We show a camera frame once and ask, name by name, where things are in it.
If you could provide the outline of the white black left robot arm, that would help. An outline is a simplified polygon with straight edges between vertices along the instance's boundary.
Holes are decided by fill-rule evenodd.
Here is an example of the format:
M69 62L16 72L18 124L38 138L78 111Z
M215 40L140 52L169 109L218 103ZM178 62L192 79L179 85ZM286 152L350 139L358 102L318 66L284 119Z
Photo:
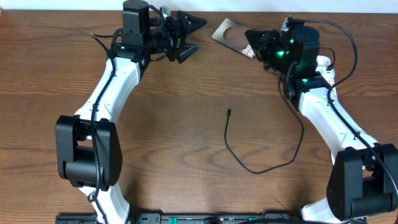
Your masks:
M164 58L182 63L198 46L187 36L206 20L178 11L176 16L146 1L123 3L123 25L105 47L104 73L85 104L55 124L58 174L80 189L92 215L58 215L57 223L135 223L119 186L123 154L116 125L124 105L151 62Z

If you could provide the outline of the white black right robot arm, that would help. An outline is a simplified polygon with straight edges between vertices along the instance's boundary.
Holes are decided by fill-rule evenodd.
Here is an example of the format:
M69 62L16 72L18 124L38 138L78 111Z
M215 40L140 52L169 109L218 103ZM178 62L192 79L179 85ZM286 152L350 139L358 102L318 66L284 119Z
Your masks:
M361 129L338 101L331 60L320 54L313 21L286 18L280 30L247 30L265 69L279 73L284 97L330 149L332 172L323 199L304 206L307 222L347 223L397 209L397 148Z

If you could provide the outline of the Samsung Galaxy smartphone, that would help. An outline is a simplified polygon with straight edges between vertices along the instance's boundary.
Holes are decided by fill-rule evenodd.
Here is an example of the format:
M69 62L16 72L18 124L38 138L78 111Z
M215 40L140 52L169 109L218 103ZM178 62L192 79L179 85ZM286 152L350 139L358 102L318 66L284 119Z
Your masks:
M244 34L247 30L251 28L226 18L214 31L211 39L253 60L256 56Z

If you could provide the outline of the white power extension socket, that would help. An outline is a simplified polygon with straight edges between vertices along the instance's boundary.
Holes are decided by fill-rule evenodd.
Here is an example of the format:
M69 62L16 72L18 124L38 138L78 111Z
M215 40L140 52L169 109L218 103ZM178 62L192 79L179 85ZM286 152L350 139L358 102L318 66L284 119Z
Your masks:
M329 83L330 86L335 84L335 71L331 60L323 55L317 56L317 72L320 72L322 77Z

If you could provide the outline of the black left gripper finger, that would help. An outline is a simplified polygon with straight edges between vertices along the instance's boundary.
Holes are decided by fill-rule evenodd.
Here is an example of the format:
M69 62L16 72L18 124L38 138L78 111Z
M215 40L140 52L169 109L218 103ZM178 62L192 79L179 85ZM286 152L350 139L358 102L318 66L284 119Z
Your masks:
M207 24L205 19L192 16L183 11L177 11L177 19L180 21L185 34L191 34Z
M194 54L198 49L199 45L197 44L185 43L183 47L177 50L177 55L175 56L175 59L177 60L178 63L183 63L184 61L186 61L187 58L189 58L189 56Z

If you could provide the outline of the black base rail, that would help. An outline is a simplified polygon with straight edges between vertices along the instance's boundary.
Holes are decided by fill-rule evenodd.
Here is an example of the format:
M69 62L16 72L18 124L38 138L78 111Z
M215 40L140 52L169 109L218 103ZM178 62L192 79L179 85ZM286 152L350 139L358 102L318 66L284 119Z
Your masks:
M55 224L89 224L112 223L110 218L103 220L97 214L91 215L57 215ZM261 215L162 215L159 213L130 214L127 224L207 224L207 223L305 223L298 215L277 211L266 211Z

